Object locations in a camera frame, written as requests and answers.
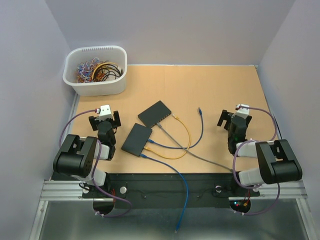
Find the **black network switch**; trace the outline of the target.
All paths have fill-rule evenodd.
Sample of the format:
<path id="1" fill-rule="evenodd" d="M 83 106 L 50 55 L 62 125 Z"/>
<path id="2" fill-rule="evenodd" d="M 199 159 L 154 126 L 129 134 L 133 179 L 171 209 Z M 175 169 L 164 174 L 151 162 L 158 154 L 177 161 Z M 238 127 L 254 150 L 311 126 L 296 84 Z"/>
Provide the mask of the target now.
<path id="1" fill-rule="evenodd" d="M 147 127 L 152 128 L 163 119 L 172 114 L 172 111 L 161 101 L 144 110 L 138 115 L 138 119 Z"/>
<path id="2" fill-rule="evenodd" d="M 139 157 L 152 132 L 153 130 L 151 128 L 135 123 L 121 149 L 126 153 Z"/>

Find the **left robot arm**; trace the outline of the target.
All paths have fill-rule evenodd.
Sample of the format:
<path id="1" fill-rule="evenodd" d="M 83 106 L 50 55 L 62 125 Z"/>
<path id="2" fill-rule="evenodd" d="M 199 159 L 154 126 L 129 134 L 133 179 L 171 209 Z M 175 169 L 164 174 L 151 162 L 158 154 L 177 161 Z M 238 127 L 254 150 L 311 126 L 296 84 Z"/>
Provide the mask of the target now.
<path id="1" fill-rule="evenodd" d="M 87 186 L 94 186 L 94 191 L 100 197 L 111 193 L 111 180 L 106 172 L 94 166 L 94 160 L 110 161 L 116 151 L 116 132 L 121 126 L 118 111 L 111 111 L 109 105 L 103 105 L 94 110 L 87 110 L 77 114 L 96 113 L 90 116 L 89 123 L 97 137 L 80 137 L 68 134 L 59 138 L 59 151 L 53 160 L 53 171 L 85 182 Z"/>

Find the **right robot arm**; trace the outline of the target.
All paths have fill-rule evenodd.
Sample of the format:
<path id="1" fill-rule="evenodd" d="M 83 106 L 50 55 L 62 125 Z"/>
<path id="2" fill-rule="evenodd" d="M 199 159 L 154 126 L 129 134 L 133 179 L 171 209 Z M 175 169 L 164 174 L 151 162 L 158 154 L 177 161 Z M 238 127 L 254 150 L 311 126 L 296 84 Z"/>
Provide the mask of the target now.
<path id="1" fill-rule="evenodd" d="M 253 190 L 263 184 L 279 184 L 296 182 L 302 179 L 302 167 L 286 139 L 275 140 L 274 135 L 269 141 L 247 139 L 246 133 L 252 120 L 248 105 L 239 104 L 236 112 L 222 110 L 217 125 L 220 127 L 226 121 L 227 147 L 233 155 L 231 192 L 242 195 L 247 190 Z M 236 171 L 237 158 L 255 158 L 257 168 Z"/>

